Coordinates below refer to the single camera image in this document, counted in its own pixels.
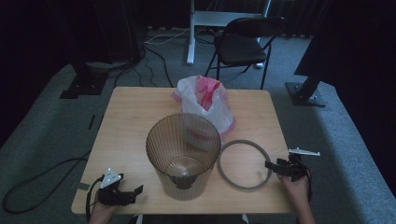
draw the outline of metal ring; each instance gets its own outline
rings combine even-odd
[[[222,170],[222,168],[221,168],[221,155],[222,155],[223,151],[224,151],[227,147],[229,147],[229,146],[231,146],[231,145],[234,145],[234,144],[247,144],[247,145],[253,146],[253,147],[257,148],[257,149],[262,153],[262,155],[265,157],[265,159],[266,159],[267,161],[271,162],[271,159],[270,159],[270,157],[268,156],[267,152],[264,150],[264,148],[260,147],[260,146],[257,145],[256,143],[251,142],[251,141],[248,141],[248,140],[245,140],[245,139],[233,140],[233,141],[231,141],[231,142],[229,142],[229,143],[226,143],[225,145],[223,145],[223,146],[221,147],[221,151],[220,151],[220,153],[219,153],[219,158],[218,158],[218,168],[219,168],[219,172],[220,172],[221,176],[222,176],[229,184],[231,184],[232,186],[234,186],[234,187],[236,187],[236,188],[238,188],[238,189],[258,189],[258,188],[262,187],[263,185],[265,185],[265,184],[268,182],[268,180],[270,179],[270,177],[271,177],[271,174],[272,174],[272,170],[271,170],[271,169],[268,169],[268,174],[267,174],[267,177],[265,178],[265,180],[262,181],[259,185],[254,186],[254,187],[244,187],[244,186],[237,185],[237,184],[235,184],[230,178],[228,178],[226,174],[224,174],[224,172],[223,172],[223,170]]]

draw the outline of dark wall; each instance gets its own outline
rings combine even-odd
[[[393,194],[395,11],[393,1],[333,0],[296,71],[334,85]]]

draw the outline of white plastic bag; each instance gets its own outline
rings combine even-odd
[[[181,103],[183,113],[192,113],[208,119],[221,138],[235,127],[235,118],[228,106],[228,94],[224,86],[211,77],[186,77],[177,83],[172,94]]]

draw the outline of human hand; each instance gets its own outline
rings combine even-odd
[[[276,174],[283,187],[285,188],[288,196],[293,203],[294,207],[299,210],[301,208],[306,208],[309,206],[308,201],[308,190],[309,183],[308,177],[305,175],[300,179],[291,182],[291,178],[289,176],[283,176]]]
[[[291,182],[291,178],[289,176],[276,175],[283,187],[286,189],[291,202],[297,210],[299,222],[301,224],[315,224],[316,222],[308,201],[308,177],[305,175],[300,179]]]
[[[118,205],[104,205],[100,202],[93,205],[90,224],[108,224]]]

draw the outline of wooden table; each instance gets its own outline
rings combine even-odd
[[[101,128],[93,145],[81,183],[93,181],[111,168],[124,173],[121,191],[144,185],[135,204],[123,206],[119,214],[254,214],[290,213],[294,209],[275,175],[257,190],[241,190],[229,185],[215,166],[205,191],[189,201],[178,201],[164,193],[146,154],[149,130],[160,119],[180,112],[180,104],[170,88],[118,87],[114,90]],[[264,147],[273,162],[286,159],[287,146],[267,91],[228,90],[235,129],[223,142],[247,139]],[[264,157],[253,147],[228,147],[221,164],[228,177],[238,184],[254,186],[267,174]],[[72,211],[85,214],[87,191],[78,189]]]

